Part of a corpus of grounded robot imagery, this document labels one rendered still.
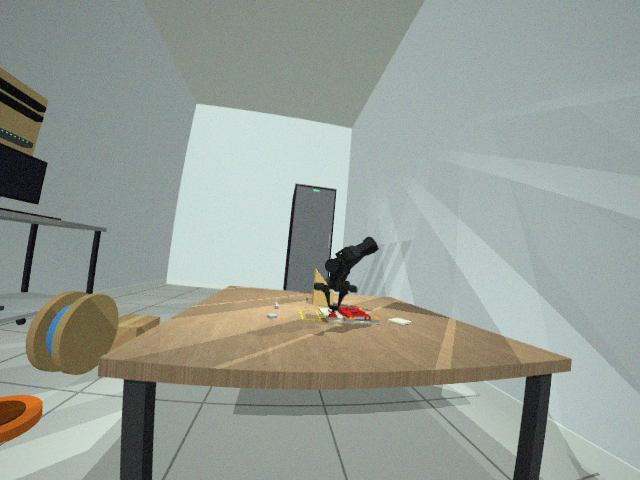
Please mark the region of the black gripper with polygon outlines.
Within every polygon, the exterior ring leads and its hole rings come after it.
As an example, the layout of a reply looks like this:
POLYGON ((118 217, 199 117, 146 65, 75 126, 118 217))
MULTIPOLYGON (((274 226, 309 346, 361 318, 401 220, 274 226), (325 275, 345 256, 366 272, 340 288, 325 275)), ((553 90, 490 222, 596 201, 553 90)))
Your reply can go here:
MULTIPOLYGON (((330 280, 332 278, 332 276, 335 276, 335 279, 339 279, 339 277, 342 277, 342 281, 343 281, 343 273, 341 272, 334 272, 334 273, 330 273, 330 280)), ((325 294, 325 297, 327 299, 327 303, 328 306, 330 306, 330 292, 329 290, 333 290, 332 288, 329 287, 329 285, 325 285, 323 283, 314 283, 314 290, 316 291, 322 291, 325 294)), ((344 298, 344 296, 349 295, 348 291, 350 291, 350 293, 355 293, 358 291, 357 287, 354 285, 350 285, 349 290, 345 289, 345 292, 339 292, 339 299, 338 299, 338 307, 340 307, 341 302, 344 298)))

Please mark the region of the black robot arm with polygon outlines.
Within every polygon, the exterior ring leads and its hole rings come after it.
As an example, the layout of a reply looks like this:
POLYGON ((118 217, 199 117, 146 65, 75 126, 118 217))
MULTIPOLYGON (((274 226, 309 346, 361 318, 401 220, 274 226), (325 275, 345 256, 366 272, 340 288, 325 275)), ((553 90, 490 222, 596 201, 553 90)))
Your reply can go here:
POLYGON ((333 289, 334 292, 345 292, 349 290, 350 282, 345 281, 347 276, 350 274, 351 268, 353 268, 361 259, 363 259, 367 255, 374 254, 379 250, 379 246, 377 242, 372 237, 367 237, 357 246, 349 246, 345 247, 335 255, 337 256, 335 259, 328 259, 325 263, 325 269, 330 272, 341 272, 343 273, 343 281, 342 277, 339 279, 335 279, 335 276, 332 276, 330 280, 330 276, 325 279, 325 282, 329 285, 330 288, 333 289), (340 254, 341 253, 341 254, 340 254), (339 255, 338 255, 339 254, 339 255))

